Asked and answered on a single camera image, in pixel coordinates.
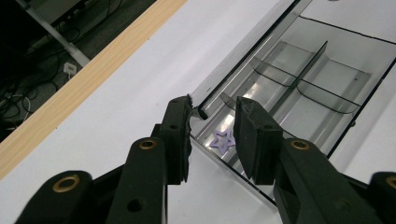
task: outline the floor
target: floor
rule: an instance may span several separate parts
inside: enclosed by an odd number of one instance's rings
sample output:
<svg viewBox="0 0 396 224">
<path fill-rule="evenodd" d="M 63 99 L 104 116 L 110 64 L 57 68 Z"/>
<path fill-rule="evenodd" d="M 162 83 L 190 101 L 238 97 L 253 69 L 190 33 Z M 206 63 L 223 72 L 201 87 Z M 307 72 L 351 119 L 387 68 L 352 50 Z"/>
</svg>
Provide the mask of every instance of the floor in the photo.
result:
<svg viewBox="0 0 396 224">
<path fill-rule="evenodd" d="M 94 58 L 154 0 L 91 0 L 55 28 L 88 58 Z M 25 56 L 37 70 L 0 87 L 0 142 L 37 111 L 73 75 L 64 64 L 81 66 L 50 35 L 32 43 Z"/>
</svg>

